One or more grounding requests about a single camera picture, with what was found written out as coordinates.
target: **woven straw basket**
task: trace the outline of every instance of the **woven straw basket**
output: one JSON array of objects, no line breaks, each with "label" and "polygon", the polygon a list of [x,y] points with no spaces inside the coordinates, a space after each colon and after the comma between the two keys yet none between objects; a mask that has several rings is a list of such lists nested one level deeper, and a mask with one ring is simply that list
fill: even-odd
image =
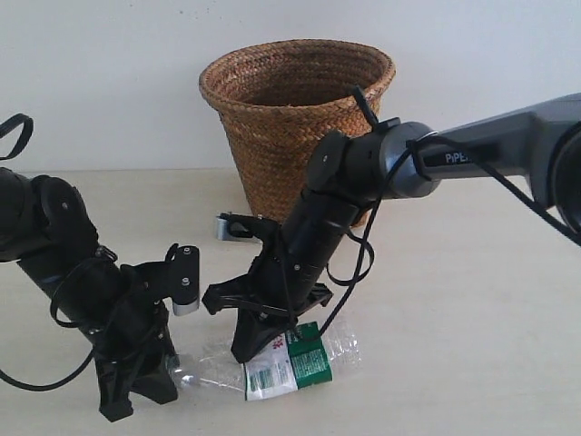
[{"label": "woven straw basket", "polygon": [[252,213],[284,222],[319,139],[332,129],[369,131],[352,86],[377,114],[394,75],[380,50],[329,40],[255,45],[211,63],[200,91],[220,116]]}]

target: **piper logo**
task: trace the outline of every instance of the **piper logo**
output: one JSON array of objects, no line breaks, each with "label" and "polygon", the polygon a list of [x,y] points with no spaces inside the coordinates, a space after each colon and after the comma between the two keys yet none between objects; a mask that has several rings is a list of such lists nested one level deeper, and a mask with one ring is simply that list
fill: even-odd
[{"label": "piper logo", "polygon": [[460,152],[446,153],[446,164],[467,164],[468,157]]}]

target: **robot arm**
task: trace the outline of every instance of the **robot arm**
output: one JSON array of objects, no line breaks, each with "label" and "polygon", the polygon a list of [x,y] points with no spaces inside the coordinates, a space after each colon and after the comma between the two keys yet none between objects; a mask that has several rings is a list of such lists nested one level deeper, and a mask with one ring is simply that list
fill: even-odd
[{"label": "robot arm", "polygon": [[[30,138],[32,120],[17,115],[0,125],[2,137],[21,123],[16,154]],[[199,295],[196,247],[175,244],[162,262],[119,268],[116,260],[99,243],[76,188],[56,177],[28,179],[0,168],[0,262],[17,261],[49,297],[54,320],[91,342],[91,353],[74,375],[94,360],[100,412],[109,421],[133,413],[130,391],[160,404],[177,399],[166,370],[175,349],[162,300],[172,298],[174,313],[184,315],[197,309]],[[70,321],[60,321],[58,310]],[[0,375],[28,391],[49,391],[73,378],[32,386]]]},{"label": "robot arm", "polygon": [[357,138],[327,134],[282,225],[225,217],[232,228],[241,226],[263,241],[246,274],[211,285],[202,299],[210,314],[238,309],[231,347],[236,360],[249,361],[302,313],[329,302],[331,292],[317,280],[342,237],[378,200],[424,197],[445,179],[488,176],[477,162],[500,175],[526,177],[536,203],[544,209],[556,206],[569,228],[579,232],[581,94],[439,134],[397,118],[373,123],[370,133]]}]

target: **green label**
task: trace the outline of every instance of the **green label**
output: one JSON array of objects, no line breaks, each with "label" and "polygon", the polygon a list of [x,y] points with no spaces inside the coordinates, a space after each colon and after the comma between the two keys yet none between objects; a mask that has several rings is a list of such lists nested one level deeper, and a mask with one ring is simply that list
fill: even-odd
[{"label": "green label", "polygon": [[[319,333],[316,322],[297,326],[299,335],[311,338]],[[294,332],[286,333],[289,357],[299,389],[313,384],[331,382],[333,374],[322,340],[302,341]]]}]

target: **bottle label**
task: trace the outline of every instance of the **bottle label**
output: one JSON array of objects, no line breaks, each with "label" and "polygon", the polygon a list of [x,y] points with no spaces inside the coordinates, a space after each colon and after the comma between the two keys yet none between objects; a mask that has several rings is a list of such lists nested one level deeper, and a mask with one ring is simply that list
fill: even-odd
[{"label": "bottle label", "polygon": [[[297,326],[300,336],[319,332],[316,322]],[[246,400],[266,400],[333,380],[322,340],[303,341],[286,332],[271,341],[251,361],[245,363]]]}]

